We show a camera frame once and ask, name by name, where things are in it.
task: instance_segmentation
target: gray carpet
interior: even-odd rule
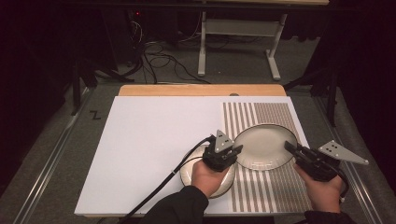
[[[207,52],[205,80],[211,83],[288,83],[303,74],[317,41],[304,43],[299,43],[295,39],[281,41],[276,53],[276,61],[282,76],[282,80],[279,82],[274,82],[271,79],[268,64],[263,58],[261,46],[268,43],[268,39],[261,39],[252,43],[227,45],[222,49],[216,49],[216,45],[221,46],[221,43],[210,43],[209,45],[213,45],[213,49],[209,49]],[[155,48],[159,48],[159,46],[149,48],[148,52],[157,51]],[[178,49],[175,49],[164,45],[163,50],[174,55],[180,63],[186,65],[192,74],[196,74],[198,62],[196,46],[180,45]],[[166,59],[152,62],[161,66],[166,63]],[[156,68],[155,72],[159,82],[186,82],[177,76],[172,64]],[[177,67],[177,72],[180,76],[187,77],[180,66]],[[153,80],[148,71],[143,72],[143,70],[132,77],[138,83],[151,83]],[[99,220],[98,218],[75,216],[74,209],[106,124],[109,109],[114,96],[118,94],[120,85],[115,81],[100,80],[98,87],[86,94],[89,97],[64,144],[59,163],[51,174],[49,183],[35,205],[35,209],[29,214],[25,223],[96,223]],[[335,111],[337,127],[332,128],[324,118],[320,104],[321,99],[310,97],[307,90],[307,87],[295,88],[293,91],[289,91],[288,95],[294,103],[310,146],[319,147],[337,137],[347,148],[362,155],[363,158],[367,158],[371,162],[370,166],[356,165],[355,167],[361,174],[361,180],[370,193],[370,199],[383,223],[396,223],[396,216],[393,212],[396,208],[395,197],[364,145],[353,119],[347,111],[342,93],[338,92],[337,95],[338,104]],[[16,218],[34,186],[35,180],[52,150],[56,147],[62,131],[72,119],[70,116],[72,111],[70,92],[66,94],[66,98],[66,104],[48,122],[46,129],[37,139],[21,169],[0,199],[0,223],[12,223]],[[96,117],[100,119],[92,119],[91,111],[97,111]],[[342,208],[358,223],[371,223],[361,209],[361,202],[355,196],[353,188],[349,191]],[[276,216],[275,222],[291,224],[301,219],[303,219],[302,216]],[[115,218],[108,218],[103,223],[116,223],[116,221]]]

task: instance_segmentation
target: person's left hand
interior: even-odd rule
[[[202,160],[199,160],[192,167],[191,184],[200,189],[206,198],[209,198],[219,189],[229,169],[227,168],[223,172],[216,172],[207,167]]]

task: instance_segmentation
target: floor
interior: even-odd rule
[[[232,41],[213,39],[208,43],[205,77],[196,76],[196,41],[180,43],[177,48],[165,43],[153,43],[149,45],[146,53],[159,84],[201,83],[199,79],[203,79],[216,84],[283,85],[304,73],[317,43],[318,40],[299,42],[295,38],[280,42],[276,52],[276,62],[282,77],[280,81],[272,80],[268,63],[264,58],[265,46],[271,44],[271,39],[268,38],[233,37]],[[121,72],[128,69],[124,64],[120,65]],[[140,84],[150,84],[155,80],[147,63],[130,78],[134,78],[135,83]],[[66,103],[47,123],[1,197],[0,223],[99,222],[99,218],[74,215],[79,192],[106,124],[106,116],[114,96],[118,94],[122,85],[111,79],[98,79],[99,85],[95,89],[81,87],[84,91],[83,105],[77,116],[70,116],[73,111],[71,90],[65,94]],[[297,87],[288,91],[288,95],[295,104],[305,134],[309,136],[310,146],[319,147],[327,139],[336,138],[347,148],[372,161],[370,167],[345,167],[352,173],[356,170],[363,174],[360,179],[354,181],[358,184],[362,182],[363,189],[372,197],[363,197],[361,200],[353,195],[355,189],[352,189],[350,200],[343,208],[359,223],[395,223],[396,216],[392,212],[396,208],[394,194],[389,190],[385,178],[359,136],[342,93],[337,92],[337,126],[334,128],[325,121],[323,99],[311,97],[308,90],[309,87],[306,86]],[[357,208],[357,204],[363,203],[368,203],[368,207],[373,206],[375,209],[368,211]],[[275,223],[291,224],[302,218],[301,215],[277,216]],[[102,223],[116,221],[115,218],[107,218]]]

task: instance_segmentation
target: white table surface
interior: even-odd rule
[[[75,214],[121,217],[143,201],[210,134],[222,129],[223,102],[287,103],[303,145],[303,129],[285,96],[117,96],[111,107]],[[137,214],[181,190],[179,174]],[[210,200],[208,215],[235,215],[226,195]]]

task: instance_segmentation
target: dark wall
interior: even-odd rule
[[[391,11],[384,2],[368,11],[339,85],[365,143],[396,192],[396,16]]]
[[[64,103],[71,67],[54,13],[43,1],[0,7],[0,193]]]
[[[306,73],[335,64],[338,86],[349,112],[396,192],[393,173],[396,169],[393,147],[396,137],[394,7],[391,1],[361,1],[352,6],[359,10],[332,18]]]

